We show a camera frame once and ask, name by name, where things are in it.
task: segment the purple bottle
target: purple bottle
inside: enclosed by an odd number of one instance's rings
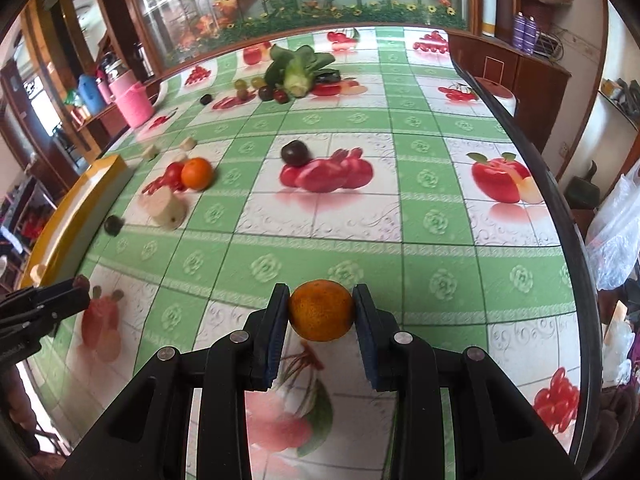
[[[513,17],[513,39],[511,40],[511,44],[518,50],[522,50],[522,44],[524,43],[524,25],[526,22],[527,20],[524,19],[521,12]]]
[[[529,16],[529,19],[524,24],[524,42],[522,45],[522,49],[526,54],[533,54],[533,50],[536,47],[537,33],[536,20],[533,19],[533,16]]]

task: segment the blue bottle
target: blue bottle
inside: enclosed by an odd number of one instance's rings
[[[533,54],[536,47],[536,40],[538,38],[538,26],[533,16],[529,16],[529,19],[524,24],[524,42],[522,48],[526,54]]]
[[[526,22],[527,20],[524,19],[524,16],[521,12],[513,17],[513,39],[511,40],[511,44],[518,50],[522,50],[523,48],[524,25]]]
[[[97,115],[107,107],[98,90],[98,83],[90,75],[82,74],[78,78],[78,93],[91,115]]]

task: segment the wooden block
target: wooden block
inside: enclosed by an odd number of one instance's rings
[[[187,137],[180,143],[180,149],[184,152],[190,152],[193,148],[196,147],[196,139],[193,137]]]
[[[187,215],[185,203],[167,186],[156,190],[153,195],[141,195],[138,201],[155,224],[164,229],[177,229]]]
[[[142,158],[144,160],[153,160],[158,156],[158,153],[160,153],[160,150],[158,150],[158,147],[155,144],[152,144],[151,146],[147,146],[145,151],[142,152]]]

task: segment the blue water jug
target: blue water jug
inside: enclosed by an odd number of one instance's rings
[[[98,90],[98,83],[90,75],[82,74],[79,77],[78,93],[91,115],[97,115],[107,107],[107,103],[104,102],[102,94]]]

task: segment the cabinet door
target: cabinet door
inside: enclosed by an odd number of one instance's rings
[[[513,94],[518,100],[516,123],[540,153],[554,127],[569,75],[553,66],[523,57]]]
[[[487,78],[513,91],[513,81],[520,57],[515,52],[489,43],[488,40],[457,34],[449,34],[449,49],[451,57],[460,68],[467,70],[472,76],[484,77],[484,67],[488,64],[490,73],[488,70]]]

